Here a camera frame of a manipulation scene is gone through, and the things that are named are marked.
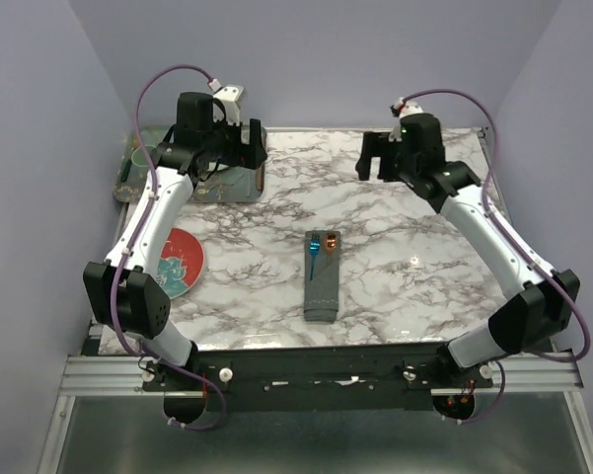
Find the blue metal fork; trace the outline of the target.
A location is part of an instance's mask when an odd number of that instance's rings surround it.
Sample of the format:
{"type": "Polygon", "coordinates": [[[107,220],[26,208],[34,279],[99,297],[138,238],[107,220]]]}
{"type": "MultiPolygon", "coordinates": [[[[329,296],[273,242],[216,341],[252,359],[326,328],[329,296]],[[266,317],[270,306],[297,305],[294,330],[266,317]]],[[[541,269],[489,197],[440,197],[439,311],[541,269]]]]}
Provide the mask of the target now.
{"type": "Polygon", "coordinates": [[[312,280],[314,277],[316,258],[321,251],[321,236],[319,233],[313,233],[310,236],[310,240],[309,240],[309,244],[308,244],[308,251],[309,251],[309,256],[310,256],[309,280],[312,280]]]}

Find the dark grey cloth napkin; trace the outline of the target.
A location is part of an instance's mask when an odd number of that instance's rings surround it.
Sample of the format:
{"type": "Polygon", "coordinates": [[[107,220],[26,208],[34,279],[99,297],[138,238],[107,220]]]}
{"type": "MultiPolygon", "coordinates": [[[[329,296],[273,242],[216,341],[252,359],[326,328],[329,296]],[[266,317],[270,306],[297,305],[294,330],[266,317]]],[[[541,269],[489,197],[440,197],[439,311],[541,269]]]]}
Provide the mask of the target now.
{"type": "Polygon", "coordinates": [[[304,319],[310,323],[331,324],[339,310],[339,267],[341,257],[341,234],[337,230],[307,231],[304,241],[304,319]],[[338,238],[337,249],[328,264],[324,250],[324,239],[328,232],[334,232],[338,238]],[[309,280],[310,256],[308,244],[310,236],[319,233],[321,251],[316,258],[314,277],[309,280]]]}

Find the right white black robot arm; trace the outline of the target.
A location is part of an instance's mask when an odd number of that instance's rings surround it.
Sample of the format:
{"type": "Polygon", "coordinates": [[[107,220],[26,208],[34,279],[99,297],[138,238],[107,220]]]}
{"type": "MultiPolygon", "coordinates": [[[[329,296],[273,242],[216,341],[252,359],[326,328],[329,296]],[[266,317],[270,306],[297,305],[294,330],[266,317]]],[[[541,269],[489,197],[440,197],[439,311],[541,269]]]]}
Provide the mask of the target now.
{"type": "Polygon", "coordinates": [[[563,331],[580,281],[558,272],[514,231],[462,161],[448,161],[440,121],[428,113],[402,116],[390,132],[366,131],[355,170],[361,181],[379,159],[378,177],[403,182],[467,239],[506,299],[487,320],[437,351],[434,374],[454,387],[472,367],[519,354],[563,331]]]}

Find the copper spoon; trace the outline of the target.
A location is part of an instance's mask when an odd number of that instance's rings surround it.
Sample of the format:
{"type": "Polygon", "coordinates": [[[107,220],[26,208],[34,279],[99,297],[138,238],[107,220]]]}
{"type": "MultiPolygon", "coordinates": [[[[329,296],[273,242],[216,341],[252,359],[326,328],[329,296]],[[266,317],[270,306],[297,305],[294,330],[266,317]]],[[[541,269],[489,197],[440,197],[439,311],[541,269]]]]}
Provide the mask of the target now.
{"type": "Polygon", "coordinates": [[[327,256],[328,264],[331,263],[332,255],[334,254],[335,250],[337,249],[338,245],[338,238],[334,232],[328,232],[325,235],[324,239],[324,250],[327,256]]]}

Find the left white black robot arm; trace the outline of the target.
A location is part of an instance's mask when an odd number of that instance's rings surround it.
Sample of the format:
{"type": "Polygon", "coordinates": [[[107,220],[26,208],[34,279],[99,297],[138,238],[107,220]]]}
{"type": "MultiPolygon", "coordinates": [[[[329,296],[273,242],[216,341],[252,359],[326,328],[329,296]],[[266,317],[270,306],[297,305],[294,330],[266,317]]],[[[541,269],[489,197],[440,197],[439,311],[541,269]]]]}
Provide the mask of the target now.
{"type": "Polygon", "coordinates": [[[156,282],[160,256],[179,212],[212,165],[256,170],[267,158],[262,127],[241,121],[241,86],[213,94],[185,92],[177,118],[150,153],[153,169],[122,235],[100,263],[90,262],[83,281],[96,321],[122,340],[168,363],[165,377],[187,390],[199,375],[189,359],[192,341],[169,319],[171,299],[156,282]]]}

